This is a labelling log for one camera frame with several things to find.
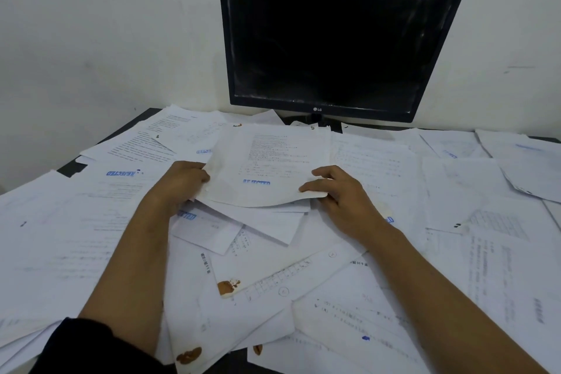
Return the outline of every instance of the person's right arm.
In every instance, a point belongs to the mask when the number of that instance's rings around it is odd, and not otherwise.
[[[338,166],[312,173],[323,179],[304,184],[300,191],[329,193],[320,199],[327,213],[375,258],[439,372],[546,373],[385,221],[356,179]]]

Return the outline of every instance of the monitor bezel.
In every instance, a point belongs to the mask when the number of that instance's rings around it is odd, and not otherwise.
[[[430,80],[434,66],[437,63],[437,59],[442,50],[442,46],[446,40],[456,12],[458,10],[461,0],[452,0],[452,8],[446,17],[443,25],[443,31],[438,40],[436,50],[431,59],[429,67],[427,69],[428,74],[426,74],[425,80],[421,83],[420,91],[417,92],[413,105],[410,112],[390,112],[376,110],[372,108],[349,108],[331,104],[317,104],[313,105],[306,102],[292,102],[292,101],[279,101],[279,100],[269,100],[266,98],[254,98],[248,96],[237,96],[235,95],[235,80],[234,80],[234,63],[232,59],[232,47],[230,44],[231,33],[230,33],[230,21],[228,15],[228,0],[221,0],[221,11],[222,11],[222,26],[224,29],[224,49],[226,52],[226,67],[228,73],[228,89],[230,95],[230,103],[232,105],[241,105],[248,107],[257,108],[268,108],[275,110],[284,111],[296,111],[304,113],[320,113],[324,115],[336,115],[343,117],[354,117],[359,119],[371,119],[371,120],[385,120],[389,122],[412,122],[417,113],[417,108],[421,103],[423,94],[425,93],[426,86]]]

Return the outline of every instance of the black monitor screen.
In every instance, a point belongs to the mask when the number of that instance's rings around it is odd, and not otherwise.
[[[222,0],[232,103],[412,121],[460,0]]]

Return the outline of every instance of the stack of papers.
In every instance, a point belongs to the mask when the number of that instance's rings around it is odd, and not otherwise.
[[[139,202],[176,160],[205,162],[211,177],[169,223],[157,357],[179,373],[203,373],[242,348],[249,362],[286,374],[434,372],[376,261],[315,201],[326,194],[298,192],[316,179],[312,169],[332,164],[559,370],[561,146],[484,131],[291,126],[272,110],[170,106],[82,151],[88,167],[71,179],[49,172],[0,196],[0,374],[80,312]],[[176,360],[195,348],[192,363]]]

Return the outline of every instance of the wall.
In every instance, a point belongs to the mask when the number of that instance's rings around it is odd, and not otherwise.
[[[0,0],[0,184],[11,189],[148,106],[228,103],[219,0]],[[419,127],[561,135],[561,0],[463,0]]]

